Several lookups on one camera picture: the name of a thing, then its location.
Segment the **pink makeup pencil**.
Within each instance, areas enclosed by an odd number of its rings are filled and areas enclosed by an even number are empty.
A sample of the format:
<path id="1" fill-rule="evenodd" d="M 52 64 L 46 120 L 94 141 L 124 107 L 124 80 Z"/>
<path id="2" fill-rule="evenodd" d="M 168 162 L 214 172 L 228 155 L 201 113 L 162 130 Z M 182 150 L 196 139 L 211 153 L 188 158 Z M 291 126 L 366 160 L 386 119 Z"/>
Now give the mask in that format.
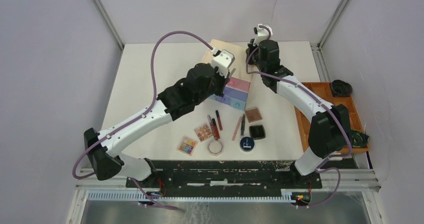
<path id="1" fill-rule="evenodd" d="M 236 125 L 236 128 L 235 128 L 235 131 L 234 131 L 234 133 L 233 133 L 233 136 L 232 136 L 232 141 L 235 141 L 235 139 L 236 139 L 236 137 L 237 137 L 237 133 L 238 133 L 238 131 L 239 131 L 239 129 L 240 129 L 240 125 L 241 125 L 241 122 L 242 122 L 242 120 L 243 120 L 243 117 L 241 116 L 240 118 L 239 118 L 239 120 L 238 120 L 238 122 L 237 122 L 237 125 Z"/>

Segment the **colourful eyeshadow palette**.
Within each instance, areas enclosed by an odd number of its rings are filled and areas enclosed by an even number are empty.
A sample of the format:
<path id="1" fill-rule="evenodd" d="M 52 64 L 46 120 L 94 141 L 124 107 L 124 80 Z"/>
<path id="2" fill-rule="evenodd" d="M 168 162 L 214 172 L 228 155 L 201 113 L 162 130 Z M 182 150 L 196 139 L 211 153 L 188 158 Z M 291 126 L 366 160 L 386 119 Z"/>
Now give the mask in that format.
<path id="1" fill-rule="evenodd" d="M 198 144 L 197 141 L 195 141 L 195 140 L 193 140 L 189 137 L 184 136 L 181 139 L 181 142 L 178 145 L 177 150 L 186 154 L 186 155 L 192 156 L 193 151 L 194 151 L 197 144 Z"/>

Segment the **dark red lip gloss tube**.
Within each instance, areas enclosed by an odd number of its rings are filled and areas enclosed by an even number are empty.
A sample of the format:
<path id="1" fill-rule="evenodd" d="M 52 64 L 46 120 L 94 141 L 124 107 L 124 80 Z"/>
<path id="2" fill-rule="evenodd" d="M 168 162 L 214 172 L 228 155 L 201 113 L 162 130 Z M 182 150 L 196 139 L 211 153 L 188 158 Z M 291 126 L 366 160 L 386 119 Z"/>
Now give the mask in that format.
<path id="1" fill-rule="evenodd" d="M 220 114 L 219 114 L 218 110 L 215 110 L 215 115 L 216 115 L 216 120 L 218 122 L 218 128 L 219 128 L 220 131 L 223 131 L 223 126 L 222 126 L 222 123 L 221 123 L 221 118 L 220 118 Z"/>

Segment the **green yellow coiled band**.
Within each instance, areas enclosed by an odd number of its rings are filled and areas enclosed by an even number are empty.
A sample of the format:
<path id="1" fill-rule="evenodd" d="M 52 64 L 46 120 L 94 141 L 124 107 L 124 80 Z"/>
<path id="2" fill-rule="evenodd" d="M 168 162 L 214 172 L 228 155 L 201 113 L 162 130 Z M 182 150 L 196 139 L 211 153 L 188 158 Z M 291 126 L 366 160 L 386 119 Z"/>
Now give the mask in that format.
<path id="1" fill-rule="evenodd" d="M 350 140 L 353 148 L 365 148 L 369 143 L 370 136 L 360 130 L 352 130 Z"/>

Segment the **black square compact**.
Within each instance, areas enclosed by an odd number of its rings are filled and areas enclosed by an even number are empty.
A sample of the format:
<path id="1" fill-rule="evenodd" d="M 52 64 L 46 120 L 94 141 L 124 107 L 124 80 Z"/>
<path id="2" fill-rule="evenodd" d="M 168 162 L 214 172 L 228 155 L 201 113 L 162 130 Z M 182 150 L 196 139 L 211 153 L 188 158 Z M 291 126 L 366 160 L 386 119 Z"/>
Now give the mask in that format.
<path id="1" fill-rule="evenodd" d="M 263 125 L 252 125 L 249 127 L 250 137 L 253 140 L 261 140 L 266 137 L 265 128 Z"/>

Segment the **silver red mascara tube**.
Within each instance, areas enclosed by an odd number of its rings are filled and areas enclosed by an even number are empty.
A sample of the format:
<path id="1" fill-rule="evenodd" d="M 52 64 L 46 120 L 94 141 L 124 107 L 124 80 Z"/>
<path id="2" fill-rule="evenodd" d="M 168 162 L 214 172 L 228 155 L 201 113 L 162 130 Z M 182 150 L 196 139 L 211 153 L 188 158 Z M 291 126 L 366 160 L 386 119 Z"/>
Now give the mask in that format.
<path id="1" fill-rule="evenodd" d="M 210 128 L 211 128 L 212 134 L 215 137 L 216 134 L 215 134 L 215 129 L 214 129 L 212 118 L 211 118 L 210 115 L 208 115 L 207 118 L 208 118 L 208 121 L 209 121 L 209 125 L 210 125 Z"/>

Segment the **pastel wooden drawer chest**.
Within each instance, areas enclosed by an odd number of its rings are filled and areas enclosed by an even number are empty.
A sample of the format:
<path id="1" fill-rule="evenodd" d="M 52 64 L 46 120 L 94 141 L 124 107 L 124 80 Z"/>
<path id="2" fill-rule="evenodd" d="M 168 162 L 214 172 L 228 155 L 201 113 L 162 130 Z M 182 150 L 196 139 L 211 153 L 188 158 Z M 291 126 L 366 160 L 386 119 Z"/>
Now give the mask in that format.
<path id="1" fill-rule="evenodd" d="M 211 95 L 209 98 L 243 111 L 248 102 L 252 82 L 252 75 L 246 73 L 246 48 L 216 39 L 211 40 L 210 45 L 232 53 L 235 56 L 235 61 L 230 69 L 236 68 L 236 71 L 225 86 L 223 96 Z"/>

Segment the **round dark blue jar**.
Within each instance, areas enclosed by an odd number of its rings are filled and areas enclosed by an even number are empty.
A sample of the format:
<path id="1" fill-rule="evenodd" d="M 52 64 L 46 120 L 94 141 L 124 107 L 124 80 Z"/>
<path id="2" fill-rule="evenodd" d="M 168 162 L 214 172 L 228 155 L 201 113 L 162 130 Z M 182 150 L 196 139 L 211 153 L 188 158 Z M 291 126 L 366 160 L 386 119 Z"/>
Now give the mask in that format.
<path id="1" fill-rule="evenodd" d="M 251 152 L 255 147 L 255 141 L 253 138 L 245 136 L 240 139 L 239 146 L 243 152 Z"/>

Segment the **brown square blush compact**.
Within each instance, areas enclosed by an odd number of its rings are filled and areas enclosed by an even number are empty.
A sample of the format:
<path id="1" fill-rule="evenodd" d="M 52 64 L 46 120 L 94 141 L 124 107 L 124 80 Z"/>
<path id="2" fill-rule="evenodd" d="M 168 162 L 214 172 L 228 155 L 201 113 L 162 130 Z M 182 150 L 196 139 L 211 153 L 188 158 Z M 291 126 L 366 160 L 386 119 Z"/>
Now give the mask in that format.
<path id="1" fill-rule="evenodd" d="M 263 119 L 258 107 L 245 110 L 245 116 L 249 123 L 257 122 Z"/>

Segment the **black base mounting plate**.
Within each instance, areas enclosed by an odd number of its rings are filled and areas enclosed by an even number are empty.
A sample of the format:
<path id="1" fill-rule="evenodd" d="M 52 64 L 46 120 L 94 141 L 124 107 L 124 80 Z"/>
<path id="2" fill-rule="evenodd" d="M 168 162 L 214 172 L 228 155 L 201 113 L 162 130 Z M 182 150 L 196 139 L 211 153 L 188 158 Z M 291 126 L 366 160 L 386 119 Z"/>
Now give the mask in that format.
<path id="1" fill-rule="evenodd" d="M 154 160 L 155 170 L 142 188 L 158 188 L 165 197 L 278 197 L 282 189 L 320 190 L 322 174 L 299 176 L 290 160 Z"/>

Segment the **black makeup pen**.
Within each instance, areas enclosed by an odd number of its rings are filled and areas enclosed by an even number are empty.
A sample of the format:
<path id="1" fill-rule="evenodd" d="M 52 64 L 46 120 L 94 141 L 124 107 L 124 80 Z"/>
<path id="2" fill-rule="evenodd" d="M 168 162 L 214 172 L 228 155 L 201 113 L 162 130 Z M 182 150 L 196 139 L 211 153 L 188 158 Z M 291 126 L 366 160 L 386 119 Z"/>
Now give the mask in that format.
<path id="1" fill-rule="evenodd" d="M 242 115 L 242 117 L 241 117 L 241 123 L 240 123 L 240 124 L 241 124 L 241 126 L 240 126 L 240 131 L 241 131 L 241 132 L 240 132 L 240 133 L 241 133 L 241 134 L 240 134 L 240 137 L 244 137 L 244 135 L 245 135 L 245 134 L 244 134 L 244 133 L 245 133 L 245 132 L 244 132 L 244 131 L 245 131 L 245 124 L 246 124 L 246 123 L 245 123 L 245 122 L 246 122 L 245 120 L 246 120 L 246 115 L 245 115 L 245 114 L 243 114 L 243 115 Z"/>

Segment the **nude eyeshadow palette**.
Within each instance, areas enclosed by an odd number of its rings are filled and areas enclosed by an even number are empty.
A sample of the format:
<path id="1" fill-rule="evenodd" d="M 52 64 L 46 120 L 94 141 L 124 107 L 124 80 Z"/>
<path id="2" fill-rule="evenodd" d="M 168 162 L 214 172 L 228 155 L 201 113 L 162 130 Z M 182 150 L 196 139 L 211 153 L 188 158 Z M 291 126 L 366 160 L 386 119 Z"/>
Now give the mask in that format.
<path id="1" fill-rule="evenodd" d="M 194 129 L 196 136 L 198 137 L 200 142 L 204 142 L 211 137 L 213 137 L 212 130 L 209 124 L 204 123 Z"/>

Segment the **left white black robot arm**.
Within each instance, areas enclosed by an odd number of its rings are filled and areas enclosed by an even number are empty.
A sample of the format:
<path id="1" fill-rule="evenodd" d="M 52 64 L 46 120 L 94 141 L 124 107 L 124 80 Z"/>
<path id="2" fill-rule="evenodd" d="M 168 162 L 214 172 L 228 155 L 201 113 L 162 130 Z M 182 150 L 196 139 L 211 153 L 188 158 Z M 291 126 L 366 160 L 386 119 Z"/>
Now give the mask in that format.
<path id="1" fill-rule="evenodd" d="M 158 94 L 152 107 L 107 130 L 90 128 L 84 133 L 87 156 L 98 180 L 117 175 L 132 177 L 145 187 L 156 184 L 157 173 L 146 158 L 122 151 L 150 131 L 192 112 L 211 95 L 223 95 L 230 78 L 230 65 L 212 61 L 189 69 L 187 76 Z"/>

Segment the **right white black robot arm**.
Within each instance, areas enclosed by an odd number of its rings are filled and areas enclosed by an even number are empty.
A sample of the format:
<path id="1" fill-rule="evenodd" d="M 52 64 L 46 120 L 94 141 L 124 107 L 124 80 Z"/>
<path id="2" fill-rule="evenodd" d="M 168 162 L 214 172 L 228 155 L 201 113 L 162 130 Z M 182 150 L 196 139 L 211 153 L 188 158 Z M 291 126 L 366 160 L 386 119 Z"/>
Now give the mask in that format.
<path id="1" fill-rule="evenodd" d="M 255 42 L 246 50 L 248 65 L 256 67 L 263 84 L 290 101 L 310 122 L 308 148 L 290 167 L 289 182 L 301 188 L 309 174 L 345 147 L 351 148 L 350 116 L 346 106 L 335 105 L 313 93 L 285 66 L 281 65 L 279 45 L 274 40 Z"/>

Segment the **black coiled band top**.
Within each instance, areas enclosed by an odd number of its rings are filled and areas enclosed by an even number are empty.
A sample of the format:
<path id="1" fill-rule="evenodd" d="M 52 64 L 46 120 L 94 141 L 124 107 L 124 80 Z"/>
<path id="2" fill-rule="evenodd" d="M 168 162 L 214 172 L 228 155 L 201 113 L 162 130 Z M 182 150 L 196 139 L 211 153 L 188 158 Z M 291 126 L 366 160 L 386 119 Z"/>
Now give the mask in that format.
<path id="1" fill-rule="evenodd" d="M 352 86 L 342 80 L 334 80 L 330 83 L 330 90 L 333 97 L 349 97 L 353 92 Z"/>

